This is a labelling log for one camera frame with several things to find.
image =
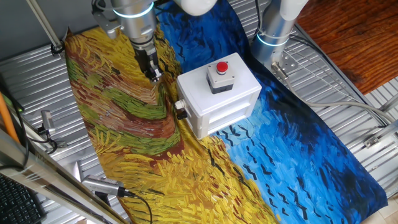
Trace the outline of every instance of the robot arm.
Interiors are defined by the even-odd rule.
[[[255,58],[271,71],[279,63],[293,26],[308,0],[272,0],[262,13],[261,27],[251,46]]]
[[[188,14],[200,16],[209,11],[216,0],[175,0]],[[109,38],[116,38],[116,29],[120,28],[129,37],[136,53],[141,71],[156,83],[162,76],[154,41],[156,18],[152,0],[111,0],[112,10],[118,17],[118,24],[111,23],[103,15],[104,0],[93,4],[93,15],[99,26]]]

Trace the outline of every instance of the red button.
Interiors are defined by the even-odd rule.
[[[217,71],[224,73],[228,69],[228,64],[226,62],[218,62],[217,63]]]

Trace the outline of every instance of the cloth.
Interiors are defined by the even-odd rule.
[[[250,54],[225,1],[200,17],[157,11],[163,82],[139,70],[128,38],[66,40],[68,73],[107,177],[146,199],[159,223],[359,223],[386,194],[327,125]],[[239,53],[262,85],[250,118],[198,141],[175,118],[177,75]],[[121,198],[135,222],[146,206]]]

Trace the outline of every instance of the metal grate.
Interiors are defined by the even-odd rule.
[[[246,35],[250,39],[258,23],[254,0],[230,0],[229,2],[237,12]],[[263,9],[269,1],[260,0],[259,2]],[[297,29],[295,32],[303,37],[305,36]],[[284,67],[294,88],[306,100],[324,103],[348,101],[350,100],[349,97],[359,101],[365,99],[341,72],[337,72],[330,65],[327,65],[315,51],[302,44],[289,41],[286,52],[289,55],[286,54],[285,57],[287,58],[284,57]],[[25,119],[35,127],[41,125],[40,110],[51,111],[57,127],[57,133],[53,135],[54,140],[66,141],[68,144],[66,149],[58,150],[52,155],[52,158],[70,172],[73,172],[74,167],[78,164],[83,172],[82,176],[93,174],[103,177],[103,169],[91,145],[73,97],[65,61],[59,56],[53,56],[50,53],[50,47],[46,46],[0,62],[0,73],[2,73],[12,94],[26,108]],[[391,82],[391,85],[398,86],[398,79]],[[377,101],[383,104],[391,95],[396,94],[396,91],[393,91],[392,88],[380,89],[378,93],[371,93],[372,95],[367,97],[372,103],[375,103],[375,106],[379,106],[376,104]],[[370,171],[373,177],[383,187],[392,189],[388,193],[392,194],[394,191],[393,180],[398,178],[398,165],[395,165],[398,162],[395,160],[387,161],[385,158],[391,158],[391,154],[395,154],[397,149],[390,143],[386,144],[389,147],[383,151],[368,150],[364,145],[365,140],[370,138],[371,135],[381,133],[381,128],[378,128],[378,121],[368,111],[352,106],[314,108],[314,110],[362,162],[365,168]],[[395,111],[390,112],[393,117],[398,118],[398,111],[396,114],[394,113]],[[44,206],[44,210],[48,213],[43,224],[76,223],[78,220],[84,219],[42,195],[39,195],[39,199]],[[120,206],[116,197],[110,197],[109,201],[115,211],[121,214],[123,218],[127,218],[126,212]]]

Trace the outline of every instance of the orange pole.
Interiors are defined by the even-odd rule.
[[[4,101],[4,98],[2,97],[1,93],[0,93],[0,114],[2,116],[2,119],[4,120],[4,124],[6,125],[8,134],[13,138],[13,140],[15,140],[20,144],[18,135],[15,132],[14,124],[12,123],[10,112],[8,112],[7,104]]]

